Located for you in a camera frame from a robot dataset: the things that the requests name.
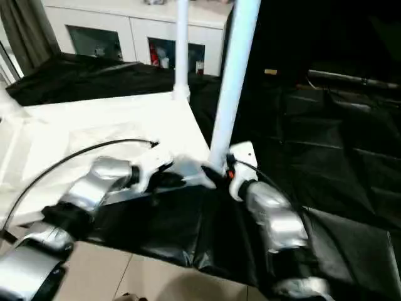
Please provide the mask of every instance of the red bottle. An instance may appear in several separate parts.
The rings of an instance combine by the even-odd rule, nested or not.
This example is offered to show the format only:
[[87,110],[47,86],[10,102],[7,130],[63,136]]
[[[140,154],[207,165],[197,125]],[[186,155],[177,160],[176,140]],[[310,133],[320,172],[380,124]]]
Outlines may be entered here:
[[160,66],[160,61],[156,53],[156,48],[153,43],[149,43],[149,49],[150,49],[150,63],[153,66]]

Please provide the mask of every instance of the black plastic sheet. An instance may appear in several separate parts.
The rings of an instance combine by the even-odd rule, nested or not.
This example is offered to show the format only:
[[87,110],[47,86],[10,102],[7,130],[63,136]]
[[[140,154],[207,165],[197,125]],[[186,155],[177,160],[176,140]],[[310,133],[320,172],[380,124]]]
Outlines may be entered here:
[[[172,89],[151,66],[61,56],[8,92],[23,105]],[[210,142],[220,83],[190,76]],[[262,171],[305,208],[335,300],[401,300],[401,110],[383,95],[245,86],[232,143],[251,140]],[[105,246],[259,287],[274,279],[258,229],[227,189],[188,187],[103,208],[89,237]]]

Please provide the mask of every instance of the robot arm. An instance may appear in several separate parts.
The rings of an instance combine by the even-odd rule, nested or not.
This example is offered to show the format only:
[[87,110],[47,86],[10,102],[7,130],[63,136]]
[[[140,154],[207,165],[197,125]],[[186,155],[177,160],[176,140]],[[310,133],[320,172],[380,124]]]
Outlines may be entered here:
[[229,191],[234,199],[245,202],[259,226],[267,269],[277,280],[273,292],[294,299],[322,297],[332,301],[327,281],[320,278],[318,260],[299,212],[275,187],[257,181],[254,170],[236,163],[239,159],[256,167],[252,143],[235,145],[230,153],[234,160],[227,164],[234,177]]
[[0,257],[0,301],[52,300],[66,273],[63,267],[74,243],[85,237],[109,193],[145,191],[149,177],[171,164],[170,155],[154,147],[139,165],[100,157],[88,174],[75,181],[58,204],[44,208],[42,221]]

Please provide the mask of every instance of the cabinet door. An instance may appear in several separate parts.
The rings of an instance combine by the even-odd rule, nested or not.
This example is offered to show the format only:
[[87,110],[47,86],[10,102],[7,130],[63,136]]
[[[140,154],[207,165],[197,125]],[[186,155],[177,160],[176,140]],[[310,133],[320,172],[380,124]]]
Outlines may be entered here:
[[62,52],[136,61],[128,17],[46,7]]
[[[169,58],[169,68],[174,67],[175,23],[131,18],[131,27],[138,61],[151,64],[151,52],[156,51],[161,61],[161,57],[166,56]],[[189,71],[201,68],[203,61],[205,74],[219,75],[224,30],[189,26],[188,42]]]

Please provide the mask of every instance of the tiled floor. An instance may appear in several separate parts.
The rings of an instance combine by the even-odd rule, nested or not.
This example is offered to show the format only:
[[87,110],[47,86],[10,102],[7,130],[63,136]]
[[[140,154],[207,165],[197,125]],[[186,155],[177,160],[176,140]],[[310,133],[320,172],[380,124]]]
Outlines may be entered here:
[[148,301],[267,301],[240,283],[88,243],[78,243],[66,265],[55,301],[111,301],[127,292]]

